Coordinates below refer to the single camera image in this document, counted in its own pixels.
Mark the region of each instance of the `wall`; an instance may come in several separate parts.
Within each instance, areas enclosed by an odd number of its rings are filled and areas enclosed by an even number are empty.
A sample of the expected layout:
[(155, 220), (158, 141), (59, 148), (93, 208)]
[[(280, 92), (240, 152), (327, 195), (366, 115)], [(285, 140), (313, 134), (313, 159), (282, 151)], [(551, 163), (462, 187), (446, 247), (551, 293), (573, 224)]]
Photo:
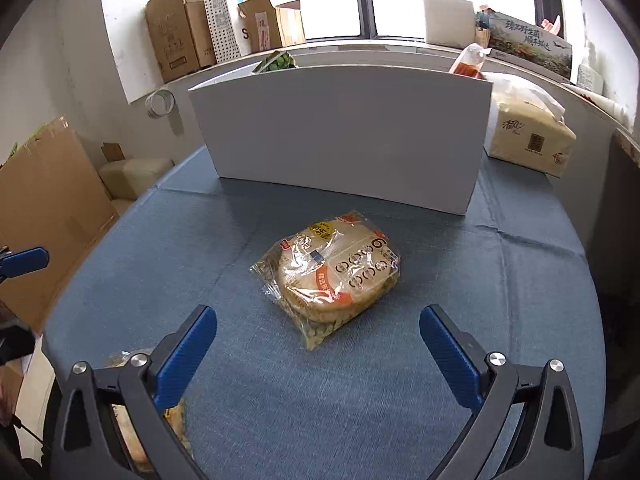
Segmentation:
[(596, 70), (605, 81), (603, 95), (627, 108), (632, 129), (638, 110), (638, 57), (600, 0), (582, 0), (582, 11), (587, 39), (596, 49)]
[(96, 166), (102, 142), (175, 162), (202, 143), (199, 132), (174, 134), (167, 118), (148, 117), (143, 100), (127, 103), (100, 0), (34, 0), (0, 50), (0, 74), (0, 158), (59, 114)]

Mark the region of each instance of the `blue rubber pad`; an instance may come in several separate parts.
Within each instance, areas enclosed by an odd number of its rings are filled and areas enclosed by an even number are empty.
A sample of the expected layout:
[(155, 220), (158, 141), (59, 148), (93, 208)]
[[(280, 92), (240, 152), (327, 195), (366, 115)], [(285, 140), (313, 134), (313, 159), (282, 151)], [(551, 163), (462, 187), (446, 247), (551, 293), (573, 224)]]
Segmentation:
[(182, 398), (211, 343), (216, 337), (218, 320), (215, 311), (207, 307), (178, 343), (156, 375), (154, 404), (159, 412), (172, 408)]
[(49, 265), (49, 253), (42, 247), (34, 247), (20, 253), (10, 254), (0, 260), (0, 276), (15, 278), (44, 269)]
[(431, 307), (420, 314), (420, 335), (460, 406), (482, 408), (480, 373)]

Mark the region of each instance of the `table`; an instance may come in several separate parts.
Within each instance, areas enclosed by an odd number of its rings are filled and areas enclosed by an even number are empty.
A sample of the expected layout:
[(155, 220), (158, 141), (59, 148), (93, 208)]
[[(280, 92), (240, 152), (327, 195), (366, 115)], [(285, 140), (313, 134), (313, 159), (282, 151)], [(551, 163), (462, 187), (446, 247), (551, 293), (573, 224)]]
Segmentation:
[[(396, 245), (401, 279), (305, 351), (248, 269), (275, 241), (352, 209)], [(459, 217), (219, 179), (202, 147), (85, 260), (47, 322), (46, 353), (59, 378), (78, 360), (101, 367), (109, 355), (153, 347), (199, 303), (216, 310), (218, 336), (186, 392), (187, 435), (212, 479), (426, 478), (469, 415), (420, 339), (418, 315), (430, 303), (488, 351), (521, 364), (564, 361), (590, 471), (605, 396), (600, 311), (584, 250), (541, 173), (483, 155)]]

